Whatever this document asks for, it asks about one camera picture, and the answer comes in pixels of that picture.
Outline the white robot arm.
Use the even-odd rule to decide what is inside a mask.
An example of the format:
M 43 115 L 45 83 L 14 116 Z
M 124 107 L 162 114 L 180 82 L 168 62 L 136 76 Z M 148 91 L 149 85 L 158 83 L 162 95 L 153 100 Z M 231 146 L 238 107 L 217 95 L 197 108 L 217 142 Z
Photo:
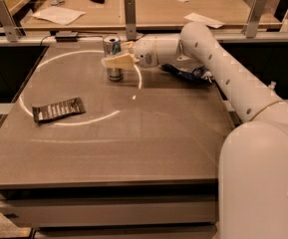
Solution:
M 177 37 L 145 37 L 102 60 L 130 69 L 197 59 L 213 75 L 242 124 L 219 157 L 220 239 L 288 239 L 288 103 L 226 52 L 203 24 Z

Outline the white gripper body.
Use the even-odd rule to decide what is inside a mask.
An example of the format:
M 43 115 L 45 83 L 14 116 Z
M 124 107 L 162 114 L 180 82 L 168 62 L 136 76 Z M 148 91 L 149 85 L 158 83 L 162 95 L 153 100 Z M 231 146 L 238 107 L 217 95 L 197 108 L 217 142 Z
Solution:
M 135 41 L 133 52 L 144 68 L 172 64 L 180 54 L 179 37 L 176 34 L 146 35 Z

